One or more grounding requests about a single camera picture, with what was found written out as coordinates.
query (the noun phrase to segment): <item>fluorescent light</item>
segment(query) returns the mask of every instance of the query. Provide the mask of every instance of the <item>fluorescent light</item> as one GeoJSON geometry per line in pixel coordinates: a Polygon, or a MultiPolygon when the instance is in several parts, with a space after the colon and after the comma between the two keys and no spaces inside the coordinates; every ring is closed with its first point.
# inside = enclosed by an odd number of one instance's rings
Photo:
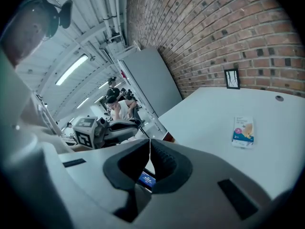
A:
{"type": "Polygon", "coordinates": [[[100,97],[98,100],[96,100],[94,103],[96,103],[97,101],[100,101],[104,96],[100,97]]]}
{"type": "Polygon", "coordinates": [[[77,109],[80,108],[88,99],[89,97],[87,97],[80,105],[78,105],[77,109]]]}
{"type": "Polygon", "coordinates": [[[60,86],[69,75],[72,74],[73,71],[77,69],[82,63],[84,63],[88,59],[86,54],[83,54],[74,64],[72,64],[67,71],[59,78],[59,80],[55,83],[56,85],[60,86]]]}
{"type": "Polygon", "coordinates": [[[101,85],[100,87],[99,87],[99,89],[101,89],[103,86],[105,86],[106,84],[107,84],[108,82],[105,82],[103,85],[101,85]]]}

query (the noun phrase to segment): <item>blue screen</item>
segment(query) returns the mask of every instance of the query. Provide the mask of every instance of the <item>blue screen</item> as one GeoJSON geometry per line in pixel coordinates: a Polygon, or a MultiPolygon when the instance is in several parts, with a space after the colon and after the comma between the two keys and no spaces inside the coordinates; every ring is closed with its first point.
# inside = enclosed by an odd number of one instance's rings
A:
{"type": "Polygon", "coordinates": [[[153,178],[152,176],[148,175],[147,173],[145,173],[144,171],[142,172],[142,174],[140,175],[139,178],[140,181],[144,182],[145,184],[147,184],[150,187],[153,187],[154,184],[156,183],[156,179],[153,178]]]}

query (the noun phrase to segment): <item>white table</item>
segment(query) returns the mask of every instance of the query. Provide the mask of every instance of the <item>white table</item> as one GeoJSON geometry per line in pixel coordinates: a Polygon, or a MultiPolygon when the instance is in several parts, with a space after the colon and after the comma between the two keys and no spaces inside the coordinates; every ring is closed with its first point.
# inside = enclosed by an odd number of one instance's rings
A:
{"type": "Polygon", "coordinates": [[[159,120],[178,144],[223,158],[271,198],[291,188],[305,162],[305,99],[254,89],[199,88],[159,120]],[[283,102],[275,99],[277,95],[283,102]],[[235,116],[254,119],[252,149],[233,147],[235,116]]]}

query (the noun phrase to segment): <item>picture frame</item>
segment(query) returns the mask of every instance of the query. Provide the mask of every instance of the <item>picture frame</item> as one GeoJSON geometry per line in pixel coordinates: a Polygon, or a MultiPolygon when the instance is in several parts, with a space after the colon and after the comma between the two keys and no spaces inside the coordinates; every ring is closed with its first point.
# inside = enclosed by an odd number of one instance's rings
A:
{"type": "Polygon", "coordinates": [[[240,89],[238,69],[224,70],[224,77],[228,89],[240,89]]]}

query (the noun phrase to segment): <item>pink circle on package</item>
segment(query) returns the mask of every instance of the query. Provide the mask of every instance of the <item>pink circle on package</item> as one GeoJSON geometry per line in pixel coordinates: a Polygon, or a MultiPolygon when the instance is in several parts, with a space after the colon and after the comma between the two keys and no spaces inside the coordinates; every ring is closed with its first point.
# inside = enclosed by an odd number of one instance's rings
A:
{"type": "Polygon", "coordinates": [[[235,133],[237,133],[237,134],[241,134],[243,131],[241,130],[241,128],[236,128],[235,129],[235,133]]]}

